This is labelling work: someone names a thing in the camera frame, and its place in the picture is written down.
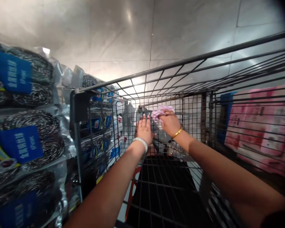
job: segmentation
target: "fingers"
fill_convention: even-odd
[[[146,114],[143,114],[142,116],[142,127],[145,127],[146,126]]]
[[[137,133],[137,129],[138,129],[138,121],[136,121],[135,133]]]
[[[142,123],[143,123],[143,116],[140,116],[139,118],[139,122],[138,122],[138,126],[141,127],[142,126]]]
[[[147,127],[148,129],[151,129],[150,115],[148,115],[148,117],[147,117],[147,124],[146,124],[146,127]]]
[[[172,110],[163,109],[162,111],[165,113],[165,116],[174,115],[174,112]]]

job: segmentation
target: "shopping cart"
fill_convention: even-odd
[[[285,132],[280,133],[274,130],[274,126],[284,126],[285,122],[280,121],[271,124],[271,127],[266,129],[247,129],[245,128],[246,125],[242,127],[237,125],[237,117],[234,115],[241,113],[231,110],[233,105],[242,108],[249,104],[257,106],[262,112],[264,106],[285,105],[285,94],[274,95],[275,91],[285,91],[285,48],[275,50],[275,42],[285,44],[285,32],[73,91],[70,118],[74,123],[75,143],[78,151],[79,183],[84,184],[85,181],[80,153],[82,138],[80,137],[79,124],[81,121],[89,121],[90,119],[90,98],[96,94],[108,95],[108,93],[101,93],[96,89],[113,84],[119,88],[111,90],[106,87],[107,90],[118,94],[118,98],[115,99],[123,100],[127,104],[123,114],[127,119],[123,121],[125,122],[124,131],[128,133],[129,137],[128,144],[134,138],[136,120],[143,113],[150,114],[153,109],[157,109],[159,104],[169,105],[174,108],[183,128],[194,138],[214,148],[285,195],[285,168],[281,168],[285,167],[285,159],[283,159],[285,149],[277,151],[276,155],[268,155],[262,150],[253,148],[253,144],[258,144],[258,142],[246,142],[245,137],[237,140],[233,138],[232,134],[240,137],[254,135],[255,132],[258,132],[259,134],[255,135],[254,138],[268,142],[267,145],[262,144],[260,147],[268,149],[269,144],[274,142],[282,143],[285,146]],[[212,59],[224,55],[230,57],[230,53],[233,53],[233,57],[240,57],[216,63]],[[258,93],[258,89],[264,88],[267,88],[265,92],[273,94],[272,100],[266,100],[268,97],[264,95],[258,97],[252,95]],[[284,120],[285,112],[278,112],[274,117]],[[158,122],[152,121],[152,130],[158,134],[153,141],[155,153],[170,155],[166,165],[170,167],[171,172],[164,173],[160,178],[148,176],[147,181],[138,178],[138,175],[133,176],[131,189],[133,189],[133,185],[136,185],[138,192],[139,188],[142,187],[146,187],[146,191],[154,188],[158,194],[158,201],[150,202],[149,206],[142,203],[143,199],[134,200],[132,192],[129,198],[124,201],[128,205],[128,209],[133,207],[138,213],[137,224],[143,218],[143,214],[147,214],[152,221],[159,221],[163,226],[166,222],[172,223],[176,227],[192,226],[188,222],[187,217],[189,215],[186,210],[189,207],[201,206],[207,212],[209,221],[215,226],[243,226],[228,200],[221,195],[220,190],[203,173],[200,166],[163,132]],[[233,149],[241,146],[249,151],[249,155],[241,153],[240,149]],[[271,162],[263,163],[261,160],[255,159],[254,154],[270,158]],[[106,161],[106,171],[120,156],[122,153]],[[145,170],[148,172],[150,169],[160,169],[163,164],[151,156],[141,160],[138,170],[144,166],[147,167]],[[173,176],[174,173],[177,173],[174,170],[180,168],[185,169],[188,175],[174,176],[174,183],[167,182],[165,175]],[[191,187],[177,187],[177,183],[181,181],[190,183]],[[160,196],[168,195],[168,193],[172,197],[161,202]],[[81,200],[85,195],[86,193],[81,193]],[[186,205],[184,201],[191,195],[198,196],[199,203]],[[172,211],[172,201],[178,207],[178,214],[163,215],[163,210]],[[117,221],[116,226],[126,226],[126,224]]]

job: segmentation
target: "metal wire basket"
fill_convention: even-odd
[[[128,144],[134,138],[135,122],[140,115],[151,113],[159,104],[170,105],[181,125],[194,138],[285,195],[285,132],[278,130],[285,127],[285,48],[272,50],[274,42],[278,40],[285,43],[285,32],[72,92],[71,121],[78,150],[79,183],[82,184],[85,179],[81,155],[83,139],[79,124],[81,121],[91,121],[89,100],[101,93],[96,91],[97,88],[106,87],[108,91],[119,94],[115,99],[128,104],[124,111],[127,119],[123,120],[124,131],[129,134]],[[268,52],[247,55],[255,53],[254,50]],[[229,53],[241,58],[213,63],[212,58]],[[226,69],[226,74],[222,75],[220,69]],[[110,84],[119,88],[112,90],[107,87]],[[241,119],[240,115],[247,105],[256,107],[254,110],[257,111],[248,114],[249,118]],[[274,114],[264,111],[269,107],[275,108]],[[272,122],[260,123],[262,118],[257,116],[266,115],[271,116],[268,119]],[[139,227],[140,220],[148,217],[151,221],[148,227],[158,227],[158,224],[164,227],[243,226],[228,200],[200,166],[165,135],[158,122],[152,121],[152,130],[158,134],[153,141],[155,149],[141,160],[137,169],[140,175],[138,177],[134,174],[131,184],[131,191],[133,185],[136,185],[136,192],[140,195],[132,196],[130,193],[124,201],[128,206],[126,216],[129,216],[128,213],[138,215],[137,224],[129,222],[127,218],[128,224]],[[94,135],[90,134],[89,137],[93,140]],[[165,155],[166,161],[158,161],[158,154]],[[121,155],[105,161],[106,171]],[[177,176],[180,169],[182,176]],[[160,173],[160,176],[155,176],[155,172]],[[150,194],[147,198],[141,198],[141,191],[150,189],[157,195],[155,201],[151,200]],[[196,203],[191,205],[188,199]],[[194,221],[189,219],[197,211],[204,212],[199,212]]]

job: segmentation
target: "wrist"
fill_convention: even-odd
[[[173,139],[177,142],[177,140],[179,140],[180,138],[184,137],[186,134],[188,134],[187,132],[185,132],[185,130],[181,130],[180,133],[178,133]]]
[[[129,146],[129,149],[133,149],[133,153],[141,157],[145,153],[145,145],[141,141],[133,141]]]

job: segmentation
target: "metal bar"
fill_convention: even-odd
[[[206,144],[206,136],[205,136],[205,129],[206,129],[206,105],[207,102],[207,97],[206,93],[202,93],[202,103],[201,103],[201,118],[200,118],[200,133],[201,133],[201,142]],[[212,181],[208,177],[208,175],[203,172],[201,181],[200,181],[200,187],[199,187],[199,192],[200,192],[200,199],[204,205],[204,207],[207,209],[208,208],[208,201],[211,196],[211,188],[212,188]]]
[[[212,109],[213,109],[213,92],[210,93],[209,100],[209,139],[208,146],[212,147]]]
[[[277,34],[274,34],[274,35],[266,36],[266,37],[263,37],[263,38],[259,38],[259,39],[253,40],[253,41],[246,42],[246,43],[241,43],[241,44],[237,44],[237,45],[234,45],[234,46],[231,46],[231,47],[223,48],[221,50],[217,50],[217,51],[209,52],[209,53],[206,53],[206,54],[198,55],[198,56],[195,56],[195,57],[192,57],[192,58],[188,58],[188,59],[185,59],[185,60],[181,60],[181,61],[178,61],[178,62],[175,62],[175,63],[171,63],[171,64],[167,64],[167,65],[164,65],[164,66],[156,67],[156,68],[153,68],[153,69],[150,69],[150,70],[146,70],[146,71],[143,71],[143,72],[140,72],[140,73],[137,73],[137,74],[132,74],[132,75],[129,75],[129,76],[125,76],[123,78],[114,79],[114,80],[111,80],[109,82],[100,83],[100,84],[97,84],[97,85],[94,85],[94,86],[89,86],[89,87],[86,87],[86,88],[80,88],[80,89],[78,89],[75,92],[79,93],[79,92],[83,92],[83,91],[89,91],[89,90],[92,90],[92,89],[95,89],[95,88],[107,86],[107,85],[114,84],[114,83],[117,83],[117,82],[121,82],[121,81],[129,80],[129,79],[137,78],[137,77],[140,77],[140,76],[143,76],[143,75],[146,75],[146,74],[151,74],[151,73],[155,73],[155,72],[158,72],[158,71],[162,71],[162,70],[165,70],[167,68],[178,67],[180,65],[185,65],[185,64],[188,64],[188,63],[192,63],[192,62],[196,62],[196,61],[212,58],[212,57],[215,57],[215,56],[218,56],[218,55],[223,55],[223,54],[227,54],[227,53],[230,53],[230,52],[235,52],[235,51],[238,51],[238,50],[241,50],[241,49],[253,47],[253,46],[256,46],[256,45],[263,44],[263,43],[268,43],[268,42],[275,41],[275,40],[282,39],[282,38],[285,38],[285,32],[277,33]]]
[[[152,166],[152,168],[153,168],[153,174],[154,174],[154,181],[155,181],[155,183],[157,183],[157,181],[156,181],[156,176],[155,176],[154,166]],[[160,174],[160,176],[161,176],[162,183],[164,183],[160,171],[159,171],[159,174]],[[171,210],[171,213],[172,213],[171,205],[170,205],[170,202],[169,202],[168,195],[167,195],[167,192],[166,192],[165,187],[164,187],[164,191],[165,191],[165,193],[166,193],[166,197],[167,197],[167,200],[168,200],[168,204],[169,204],[169,207],[170,207],[170,210]],[[159,194],[158,194],[158,187],[157,187],[157,185],[156,185],[156,192],[157,192],[157,198],[158,198],[158,202],[159,202],[159,210],[160,210],[160,213],[161,213],[161,216],[162,216],[162,218],[161,218],[162,226],[165,227],[165,225],[164,225],[164,220],[163,220],[163,217],[164,217],[164,216],[162,215],[162,207],[161,207],[161,201],[160,201]]]
[[[247,72],[247,71],[244,71],[244,70],[247,70],[247,69],[252,68],[252,67],[254,67],[254,66],[258,66],[258,67],[256,67],[256,68],[257,68],[257,70],[259,70],[260,67],[263,67],[263,66],[265,66],[266,64],[269,64],[269,63],[266,63],[266,62],[268,62],[268,61],[270,61],[270,60],[272,60],[272,59],[276,59],[276,58],[278,58],[278,57],[281,57],[281,56],[283,56],[283,55],[279,55],[279,56],[273,57],[273,58],[271,58],[271,59],[268,59],[268,60],[266,60],[266,61],[263,61],[263,62],[260,62],[260,63],[258,63],[258,64],[255,64],[255,65],[253,65],[253,66],[244,68],[244,69],[242,69],[242,70],[240,70],[240,71],[237,71],[237,72],[235,72],[235,73],[232,73],[232,74],[229,74],[229,75],[227,75],[227,76],[225,76],[225,77],[222,77],[222,78],[220,78],[220,79],[217,80],[217,81],[212,81],[212,82],[205,82],[205,81],[204,81],[205,83],[208,83],[208,84],[206,84],[205,86],[210,86],[210,85],[213,85],[213,83],[216,83],[216,82],[219,82],[219,81],[225,81],[226,79],[238,78],[239,76],[241,76],[241,74]],[[186,89],[190,89],[190,88],[192,88],[193,86],[196,86],[196,85],[191,85],[191,86],[187,87]]]
[[[186,96],[185,95],[177,95],[175,97],[171,97],[171,98],[163,99],[163,100],[160,100],[160,101],[155,101],[155,102],[147,103],[147,104],[144,104],[144,105],[140,105],[139,107],[143,108],[143,107],[146,107],[146,106],[155,105],[155,104],[159,104],[159,103],[167,102],[167,101],[172,101],[172,100],[177,100],[177,99],[188,97],[188,96],[189,95],[186,95]]]
[[[178,83],[180,80],[184,79],[185,77],[187,77],[189,74],[191,74],[196,68],[198,68],[200,65],[202,65],[207,59],[204,59],[203,61],[201,61],[196,67],[194,67],[189,73],[187,73],[184,77],[180,78],[177,82],[175,82],[172,86],[174,86],[176,83]]]
[[[153,88],[153,90],[152,90],[150,96],[152,95],[152,93],[153,93],[155,87],[157,86],[157,84],[158,84],[158,82],[160,81],[160,79],[161,79],[161,77],[162,77],[162,74],[163,74],[164,72],[165,72],[165,70],[163,70],[163,71],[161,72],[161,75],[159,76],[159,79],[157,80],[157,82],[156,82],[156,84],[155,84],[155,86],[154,86],[154,88]]]
[[[166,84],[161,88],[160,91],[162,91],[162,90],[165,88],[165,86],[177,75],[177,73],[178,73],[183,67],[184,67],[184,65],[182,65],[172,77],[168,76],[168,77],[170,77],[170,80],[166,82]]]
[[[212,69],[212,68],[216,68],[216,67],[221,67],[221,66],[225,66],[225,65],[229,65],[229,64],[233,64],[233,63],[243,62],[243,61],[246,61],[246,60],[255,59],[255,58],[259,58],[259,57],[263,57],[263,56],[267,56],[267,55],[277,54],[277,53],[281,53],[281,52],[285,52],[285,49],[280,49],[280,50],[277,50],[277,51],[267,52],[267,53],[264,53],[264,54],[253,55],[253,56],[249,56],[249,57],[241,58],[241,59],[237,59],[237,60],[232,60],[232,61],[225,62],[225,63],[215,64],[215,65],[212,65],[212,66],[202,67],[202,68],[199,68],[199,69],[195,69],[194,71],[192,71],[192,73],[199,72],[199,71],[204,71],[204,70],[208,70],[208,69]],[[160,80],[165,80],[165,79],[170,79],[170,80],[159,90],[159,92],[161,90],[163,90],[163,89],[168,89],[168,88],[164,88],[164,87],[171,81],[172,78],[178,77],[178,76],[182,76],[182,75],[188,74],[190,72],[190,71],[186,71],[186,72],[182,72],[182,73],[178,74],[178,72],[182,69],[183,66],[184,65],[182,65],[174,75],[165,76],[165,77],[162,77],[160,79]],[[145,82],[137,83],[137,84],[135,84],[135,86],[146,85],[146,83],[157,82],[159,80],[159,79],[153,79],[153,80],[150,80],[150,81],[147,82],[147,75],[145,75],[145,76],[146,76]],[[204,82],[213,82],[213,81],[218,81],[218,80],[221,80],[221,79],[213,79],[213,80],[203,81],[203,83]],[[132,85],[121,87],[119,84],[118,84],[118,86],[120,88],[114,89],[114,90],[110,90],[110,91],[112,91],[112,92],[118,91],[118,90],[123,90],[124,91],[124,89],[128,89],[128,88],[133,87]]]
[[[264,83],[268,83],[268,82],[274,82],[274,81],[278,81],[278,80],[282,80],[282,79],[285,79],[285,76],[284,77],[280,77],[280,78],[270,79],[270,80],[263,81],[263,82],[257,82],[257,83],[250,84],[250,85],[241,86],[241,87],[238,87],[236,89],[230,89],[230,90],[226,90],[226,91],[223,91],[223,92],[217,92],[217,94],[228,93],[228,92],[231,92],[231,91],[236,91],[236,90],[239,90],[239,89],[244,89],[244,88],[248,88],[248,87],[251,87],[251,86],[257,86],[259,84],[264,84]]]
[[[81,149],[81,140],[80,140],[80,126],[79,123],[74,123],[74,131],[75,131],[75,146],[77,151],[82,151]],[[77,153],[77,165],[78,165],[78,182],[79,182],[79,197],[80,202],[83,202],[83,196],[82,196],[82,175],[83,175],[83,158],[82,153]]]

